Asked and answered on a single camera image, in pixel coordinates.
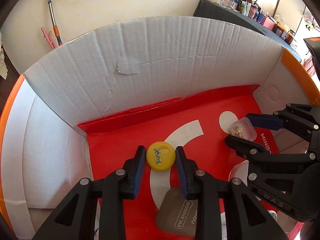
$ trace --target clear plastic container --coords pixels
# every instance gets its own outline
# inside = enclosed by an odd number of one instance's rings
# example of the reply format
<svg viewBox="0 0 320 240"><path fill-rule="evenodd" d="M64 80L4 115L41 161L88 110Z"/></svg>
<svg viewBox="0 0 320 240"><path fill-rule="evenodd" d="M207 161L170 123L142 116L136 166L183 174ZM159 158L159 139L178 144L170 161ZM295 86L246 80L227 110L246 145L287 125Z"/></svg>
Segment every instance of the clear plastic container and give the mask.
<svg viewBox="0 0 320 240"><path fill-rule="evenodd" d="M247 117L243 117L230 125L229 133L248 141L254 141L257 138L257 132Z"/></svg>
<svg viewBox="0 0 320 240"><path fill-rule="evenodd" d="M245 160L233 167L229 174L229 181L233 178L241 179L241 181L247 186L249 161Z"/></svg>

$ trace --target metal screw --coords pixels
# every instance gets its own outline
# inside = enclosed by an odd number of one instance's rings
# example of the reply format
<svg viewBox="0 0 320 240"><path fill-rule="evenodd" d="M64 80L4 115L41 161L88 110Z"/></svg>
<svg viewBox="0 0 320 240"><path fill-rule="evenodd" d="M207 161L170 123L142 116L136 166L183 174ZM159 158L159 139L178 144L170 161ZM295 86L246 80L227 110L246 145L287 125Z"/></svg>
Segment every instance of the metal screw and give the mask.
<svg viewBox="0 0 320 240"><path fill-rule="evenodd" d="M257 153L257 149L251 149L251 150L250 150L250 154L254 155L254 154L256 154L256 153Z"/></svg>
<svg viewBox="0 0 320 240"><path fill-rule="evenodd" d="M249 180L255 180L257 178L257 174L255 173L251 173L249 176L248 176L248 179Z"/></svg>
<svg viewBox="0 0 320 240"><path fill-rule="evenodd" d="M241 179L233 178L232 179L232 183L235 184L235 185L240 185L241 184Z"/></svg>
<svg viewBox="0 0 320 240"><path fill-rule="evenodd" d="M122 176L122 175L125 174L125 170L124 170L124 169L116 170L116 174L117 174L118 176Z"/></svg>
<svg viewBox="0 0 320 240"><path fill-rule="evenodd" d="M203 170L197 170L196 171L196 175L198 175L200 177L202 177L204 174L205 174L205 171L203 171Z"/></svg>
<svg viewBox="0 0 320 240"><path fill-rule="evenodd" d="M310 153L309 158L310 160L314 160L316 158L316 155L314 153Z"/></svg>
<svg viewBox="0 0 320 240"><path fill-rule="evenodd" d="M80 180L81 185L88 185L88 183L89 183L89 179L87 179L87 178L83 178Z"/></svg>

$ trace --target red paper surface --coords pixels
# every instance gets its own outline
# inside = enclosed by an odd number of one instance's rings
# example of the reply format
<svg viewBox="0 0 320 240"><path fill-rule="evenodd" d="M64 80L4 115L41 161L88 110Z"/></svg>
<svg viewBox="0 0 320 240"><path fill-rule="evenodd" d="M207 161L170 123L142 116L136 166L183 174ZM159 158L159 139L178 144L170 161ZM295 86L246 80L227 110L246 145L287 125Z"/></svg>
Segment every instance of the red paper surface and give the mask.
<svg viewBox="0 0 320 240"><path fill-rule="evenodd" d="M238 119L247 113L261 114L252 95L257 88L258 85L248 85L209 90L188 98L175 98L80 124L79 127L87 131L94 179L102 179L122 168L127 159L134 157L138 145L148 149L152 143L164 141L182 125L199 120L204 135L184 146L186 156L215 178L228 180L232 168L243 159L226 146L224 138L227 134L219 125L219 117L224 111L233 112ZM269 130L256 128L256 132L256 142L264 144L263 134L271 152L279 153ZM127 240L193 239L157 229L157 208L150 191L150 170L146 164L137 199L124 200ZM171 169L170 184L171 187L179 187L175 165Z"/></svg>

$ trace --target yellow bottle cap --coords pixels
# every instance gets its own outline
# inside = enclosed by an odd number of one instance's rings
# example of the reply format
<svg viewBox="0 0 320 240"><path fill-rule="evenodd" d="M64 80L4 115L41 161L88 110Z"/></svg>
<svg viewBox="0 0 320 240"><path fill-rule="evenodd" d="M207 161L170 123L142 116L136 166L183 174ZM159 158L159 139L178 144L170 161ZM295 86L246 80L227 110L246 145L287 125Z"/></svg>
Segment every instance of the yellow bottle cap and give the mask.
<svg viewBox="0 0 320 240"><path fill-rule="evenodd" d="M151 144L146 155L149 166L157 171L167 170L176 160L174 148L166 142Z"/></svg>

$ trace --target bottle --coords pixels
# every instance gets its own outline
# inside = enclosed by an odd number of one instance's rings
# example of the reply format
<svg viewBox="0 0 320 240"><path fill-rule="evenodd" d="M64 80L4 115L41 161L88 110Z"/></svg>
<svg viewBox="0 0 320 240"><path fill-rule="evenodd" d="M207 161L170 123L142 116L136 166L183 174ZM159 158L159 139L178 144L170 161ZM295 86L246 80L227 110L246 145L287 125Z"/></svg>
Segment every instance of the bottle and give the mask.
<svg viewBox="0 0 320 240"><path fill-rule="evenodd" d="M251 3L247 3L247 7L245 9L245 15L248 16L251 8Z"/></svg>
<svg viewBox="0 0 320 240"><path fill-rule="evenodd" d="M259 12L256 11L256 14L255 14L254 17L253 17L253 20L257 21L257 20L258 20L258 16L259 16Z"/></svg>
<svg viewBox="0 0 320 240"><path fill-rule="evenodd" d="M242 14L242 15L245 15L245 14L246 14L247 2L246 2L246 1L242 1L242 4L243 4L243 9L242 9L241 14Z"/></svg>
<svg viewBox="0 0 320 240"><path fill-rule="evenodd" d="M288 44L288 45L291 45L291 43L293 42L293 39L294 39L294 31L293 30L290 30L288 33L287 33L287 36L285 38L285 42Z"/></svg>

